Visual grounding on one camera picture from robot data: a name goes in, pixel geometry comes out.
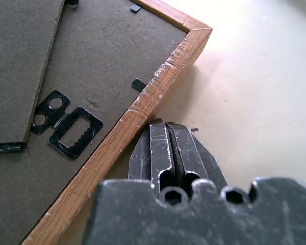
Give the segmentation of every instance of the hanger hole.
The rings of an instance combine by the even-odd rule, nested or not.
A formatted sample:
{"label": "hanger hole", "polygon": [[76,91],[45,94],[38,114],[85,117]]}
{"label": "hanger hole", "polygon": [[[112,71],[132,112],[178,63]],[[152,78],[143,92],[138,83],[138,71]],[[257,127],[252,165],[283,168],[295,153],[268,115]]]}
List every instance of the hanger hole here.
{"label": "hanger hole", "polygon": [[165,193],[165,201],[171,205],[176,205],[182,202],[182,195],[175,190],[169,191]]}
{"label": "hanger hole", "polygon": [[41,126],[46,123],[46,118],[43,114],[36,115],[33,118],[33,124],[36,126]]}
{"label": "hanger hole", "polygon": [[91,126],[91,123],[86,119],[79,117],[70,129],[61,137],[62,142],[67,147],[72,147],[83,136],[83,134]]}
{"label": "hanger hole", "polygon": [[234,204],[244,203],[242,194],[236,192],[235,190],[226,193],[226,199]]}
{"label": "hanger hole", "polygon": [[60,98],[54,98],[50,100],[50,108],[51,109],[58,109],[62,106],[62,100]]}

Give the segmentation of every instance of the black metal tool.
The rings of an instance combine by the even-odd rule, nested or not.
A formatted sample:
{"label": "black metal tool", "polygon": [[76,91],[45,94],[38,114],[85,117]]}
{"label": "black metal tool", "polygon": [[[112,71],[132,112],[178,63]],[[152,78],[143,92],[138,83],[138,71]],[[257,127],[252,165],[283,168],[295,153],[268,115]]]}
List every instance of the black metal tool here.
{"label": "black metal tool", "polygon": [[[60,99],[61,104],[57,107],[53,107],[53,99]],[[70,159],[76,159],[98,131],[101,130],[103,123],[83,107],[77,107],[70,114],[66,113],[65,110],[69,104],[70,99],[67,96],[59,91],[51,92],[49,96],[36,107],[31,130],[36,134],[42,134],[47,128],[52,127],[54,132],[49,138],[49,144]],[[43,124],[36,124],[35,118],[40,115],[44,116],[45,120]],[[90,127],[78,139],[74,146],[67,147],[60,139],[80,117],[89,121]]]}
{"label": "black metal tool", "polygon": [[189,130],[153,122],[130,159],[128,180],[98,187],[83,244],[306,244],[306,187],[256,178],[228,187]]}

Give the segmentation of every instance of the round hole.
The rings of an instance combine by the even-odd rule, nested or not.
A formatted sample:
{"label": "round hole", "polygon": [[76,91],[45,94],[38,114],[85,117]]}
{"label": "round hole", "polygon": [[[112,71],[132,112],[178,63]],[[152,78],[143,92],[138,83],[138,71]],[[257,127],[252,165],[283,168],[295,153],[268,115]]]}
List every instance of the round hole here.
{"label": "round hole", "polygon": [[36,126],[41,126],[43,124],[45,124],[46,122],[46,118],[44,115],[40,114],[40,115],[36,115],[34,118],[33,118],[33,123],[36,125]]}
{"label": "round hole", "polygon": [[58,109],[62,106],[62,100],[60,98],[54,98],[50,100],[51,109]]}
{"label": "round hole", "polygon": [[227,192],[226,199],[234,204],[241,204],[244,202],[242,194],[236,192],[235,190]]}
{"label": "round hole", "polygon": [[165,201],[171,205],[176,205],[182,201],[182,195],[175,190],[165,193]]}
{"label": "round hole", "polygon": [[174,207],[186,207],[188,196],[185,191],[177,186],[167,186],[161,192],[161,200]]}

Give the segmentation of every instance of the scratched metal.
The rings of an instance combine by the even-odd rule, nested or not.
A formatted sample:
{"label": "scratched metal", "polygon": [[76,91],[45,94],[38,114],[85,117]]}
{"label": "scratched metal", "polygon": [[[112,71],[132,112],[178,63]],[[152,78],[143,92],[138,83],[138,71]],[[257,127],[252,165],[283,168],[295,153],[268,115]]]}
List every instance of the scratched metal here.
{"label": "scratched metal", "polygon": [[[161,183],[166,171],[169,175]],[[190,194],[191,182],[196,178],[212,180],[218,190],[227,185],[215,158],[187,127],[165,124],[160,119],[147,126],[136,144],[128,178],[151,180],[156,194],[166,186],[178,186]]]}
{"label": "scratched metal", "polygon": [[106,180],[98,188],[84,244],[306,245],[306,187],[257,178],[240,204],[210,180],[193,182],[183,209],[164,205],[148,180]]}
{"label": "scratched metal", "polygon": [[151,148],[151,181],[154,185],[155,193],[161,190],[160,176],[163,172],[169,171],[174,179],[174,163],[170,145],[167,126],[156,120],[149,125],[150,148]]}
{"label": "scratched metal", "polygon": [[146,129],[131,154],[128,179],[151,180],[151,149],[149,140],[149,129]]}
{"label": "scratched metal", "polygon": [[203,161],[197,150],[193,136],[188,130],[188,128],[180,124],[168,125],[174,131],[179,155],[185,173],[194,173],[200,176],[201,178],[208,179],[208,174],[206,173]]}

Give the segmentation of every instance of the frame backing board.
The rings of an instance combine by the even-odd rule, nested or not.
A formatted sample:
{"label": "frame backing board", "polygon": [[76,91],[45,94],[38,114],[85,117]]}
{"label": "frame backing board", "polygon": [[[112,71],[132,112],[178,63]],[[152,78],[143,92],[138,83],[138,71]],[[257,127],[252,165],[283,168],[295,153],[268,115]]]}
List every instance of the frame backing board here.
{"label": "frame backing board", "polygon": [[48,145],[51,129],[30,133],[23,153],[0,154],[0,243],[22,241],[139,95],[133,79],[149,82],[186,36],[144,9],[132,13],[132,4],[88,0],[63,9],[38,104],[58,90],[71,99],[68,113],[83,106],[104,125],[74,161]]}
{"label": "frame backing board", "polygon": [[0,144],[26,141],[63,0],[0,0]]}

